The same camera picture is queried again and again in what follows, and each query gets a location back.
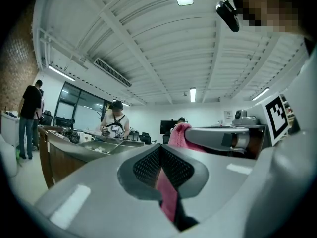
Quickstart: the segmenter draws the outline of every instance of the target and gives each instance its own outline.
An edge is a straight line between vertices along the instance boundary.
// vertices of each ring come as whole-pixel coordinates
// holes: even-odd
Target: man in black shirt
[[[18,116],[20,117],[19,123],[19,145],[20,145],[20,157],[26,159],[24,149],[24,132],[26,132],[27,138],[27,153],[31,160],[32,155],[32,126],[33,116],[36,108],[41,108],[42,94],[39,91],[42,86],[42,81],[38,80],[35,86],[29,85],[20,102],[18,109]]]

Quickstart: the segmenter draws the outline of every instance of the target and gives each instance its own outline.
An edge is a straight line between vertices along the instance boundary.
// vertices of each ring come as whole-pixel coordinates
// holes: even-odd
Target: pink cloth
[[[172,134],[170,135],[168,144],[205,153],[206,151],[204,150],[202,146],[196,145],[186,140],[185,131],[191,127],[192,126],[189,123],[185,123],[185,122],[182,122],[176,125],[176,127],[172,131]]]
[[[178,147],[189,148],[200,152],[205,152],[203,147],[191,143],[185,139],[185,131],[191,127],[192,126],[188,123],[178,124],[172,131],[168,144]],[[165,215],[168,217],[170,221],[174,222],[178,193],[174,189],[173,185],[169,181],[163,169],[160,170],[155,188],[162,193],[162,211],[165,213]]]
[[[170,183],[163,169],[160,170],[155,188],[161,192],[163,197],[163,203],[161,205],[162,211],[170,221],[174,222],[177,204],[177,191]]]

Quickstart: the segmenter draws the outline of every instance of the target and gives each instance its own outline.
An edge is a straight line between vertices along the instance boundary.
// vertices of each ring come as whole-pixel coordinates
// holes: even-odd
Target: glass window
[[[70,105],[64,102],[60,102],[56,112],[56,116],[65,119],[71,119],[74,112],[74,105]]]
[[[75,111],[75,129],[99,131],[104,100],[82,91]]]
[[[80,94],[80,89],[65,83],[60,93],[59,99],[63,102],[76,104]]]

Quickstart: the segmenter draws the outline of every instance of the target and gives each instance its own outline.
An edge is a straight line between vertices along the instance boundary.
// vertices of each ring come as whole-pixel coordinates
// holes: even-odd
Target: ceiling
[[[299,71],[303,38],[248,26],[233,33],[216,14],[219,1],[179,6],[176,0],[37,0],[38,65],[52,64],[75,78],[76,86],[132,105],[188,103],[191,87],[197,102],[249,100]],[[113,87],[105,73],[84,66],[96,58],[132,86]]]

